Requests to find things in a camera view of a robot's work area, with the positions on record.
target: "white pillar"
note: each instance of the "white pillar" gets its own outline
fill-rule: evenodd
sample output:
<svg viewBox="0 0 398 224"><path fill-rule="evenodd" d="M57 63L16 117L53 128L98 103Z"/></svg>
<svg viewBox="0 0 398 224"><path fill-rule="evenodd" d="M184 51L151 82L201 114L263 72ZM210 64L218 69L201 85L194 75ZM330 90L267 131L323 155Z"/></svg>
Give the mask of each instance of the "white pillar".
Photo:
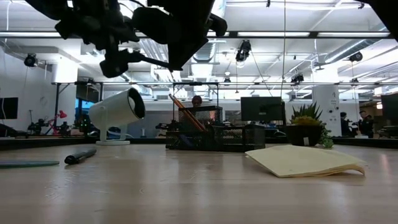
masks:
<svg viewBox="0 0 398 224"><path fill-rule="evenodd" d="M57 83L70 83L77 81L78 65L67 58L62 58L57 64L52 67L52 81ZM68 116L64 119L58 119L57 125L62 122L68 122L68 125L74 123L75 120L75 101L76 101L76 86L70 85L64 89L58 100L58 111L62 110Z"/></svg>
<svg viewBox="0 0 398 224"><path fill-rule="evenodd" d="M322 115L320 120L331 131L330 136L341 136L339 91L336 85L315 86L312 101L317 103Z"/></svg>

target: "ceiling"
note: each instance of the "ceiling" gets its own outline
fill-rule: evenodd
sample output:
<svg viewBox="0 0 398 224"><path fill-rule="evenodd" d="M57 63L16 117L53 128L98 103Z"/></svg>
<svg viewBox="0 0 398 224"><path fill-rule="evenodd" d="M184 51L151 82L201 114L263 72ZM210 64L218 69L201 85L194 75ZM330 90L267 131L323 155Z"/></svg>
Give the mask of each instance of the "ceiling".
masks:
<svg viewBox="0 0 398 224"><path fill-rule="evenodd" d="M135 5L129 1L119 1L127 4L131 9ZM228 30L238 31L374 31L373 27L381 23L375 12L365 6L358 9L359 2L351 0L287 0L286 10L284 2L272 0L271 6L266 7L266 1L227 0L224 19L228 23ZM52 21L35 11L24 1L0 0L0 30L9 31L54 31L56 21ZM349 39L249 39L252 46L252 54L244 63L244 67L237 68L234 61L236 49L242 39L218 39L216 44L216 57L212 65L204 66L210 69L206 80L222 82L226 77L225 72L230 73L231 81L235 82L261 82L263 76L267 82L281 82L285 75L287 82L295 73L302 73L306 82L312 78L313 68L309 61L316 60L316 55L329 54L339 47L352 41ZM102 56L93 56L92 47L85 46L78 39L8 39L7 44L13 52L24 54L29 47L55 47L62 52L71 55L80 64L79 76L93 77L98 81L108 81L101 74L99 62ZM141 48L140 43L123 44L122 47ZM150 46L157 47L155 42L149 42ZM376 72L383 66L396 61L398 56L397 42L393 39L380 40L375 44L362 49L364 59L359 63L341 60L333 64L339 71L340 81L350 81L353 77L361 77L369 72ZM48 63L57 63L59 55L39 55L40 60ZM151 82L155 81L150 75L151 65L146 62L131 63L129 76L134 80ZM394 77L398 74L398 67L390 66L380 73L369 75L361 82L376 82L378 80ZM180 73L182 80L195 78L196 72L190 64L183 67ZM371 90L374 86L363 88Z"/></svg>

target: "desk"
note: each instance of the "desk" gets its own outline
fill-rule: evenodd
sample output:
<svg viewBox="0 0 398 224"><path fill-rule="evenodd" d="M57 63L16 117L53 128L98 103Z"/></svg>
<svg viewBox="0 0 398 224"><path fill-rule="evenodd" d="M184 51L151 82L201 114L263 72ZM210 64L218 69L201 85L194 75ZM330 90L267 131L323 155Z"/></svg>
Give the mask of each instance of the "desk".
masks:
<svg viewBox="0 0 398 224"><path fill-rule="evenodd" d="M1 223L398 223L398 153L336 146L368 161L366 178L279 179L244 154L163 145L0 151L0 159L82 164L0 170Z"/></svg>

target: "person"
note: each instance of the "person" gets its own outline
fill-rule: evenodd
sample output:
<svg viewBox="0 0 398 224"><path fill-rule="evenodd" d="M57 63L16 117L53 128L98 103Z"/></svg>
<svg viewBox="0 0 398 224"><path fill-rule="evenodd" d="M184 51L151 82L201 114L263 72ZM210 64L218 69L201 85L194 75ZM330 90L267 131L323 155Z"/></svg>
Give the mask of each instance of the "person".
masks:
<svg viewBox="0 0 398 224"><path fill-rule="evenodd" d="M366 111L359 112L361 115L361 120L358 121L359 131L368 136L369 138L373 138L373 119L372 116L368 115Z"/></svg>
<svg viewBox="0 0 398 224"><path fill-rule="evenodd" d="M349 124L347 118L347 113L340 113L340 123L341 123L341 135L342 136L351 136L351 130L349 129Z"/></svg>
<svg viewBox="0 0 398 224"><path fill-rule="evenodd" d="M200 107L202 102L203 102L203 100L201 99L200 96L194 96L192 98L192 106L193 107Z"/></svg>

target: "black monitor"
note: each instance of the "black monitor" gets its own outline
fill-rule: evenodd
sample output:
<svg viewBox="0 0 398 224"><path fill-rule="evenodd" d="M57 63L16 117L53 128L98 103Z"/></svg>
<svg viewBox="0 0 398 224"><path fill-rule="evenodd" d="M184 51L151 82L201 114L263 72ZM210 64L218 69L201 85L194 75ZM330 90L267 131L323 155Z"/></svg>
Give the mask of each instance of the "black monitor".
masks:
<svg viewBox="0 0 398 224"><path fill-rule="evenodd" d="M381 95L381 104L383 105L383 117L389 119L394 123L397 123L398 93L390 95Z"/></svg>
<svg viewBox="0 0 398 224"><path fill-rule="evenodd" d="M0 119L17 119L17 118L18 118L18 97L0 98Z"/></svg>
<svg viewBox="0 0 398 224"><path fill-rule="evenodd" d="M242 121L284 121L281 97L242 97Z"/></svg>

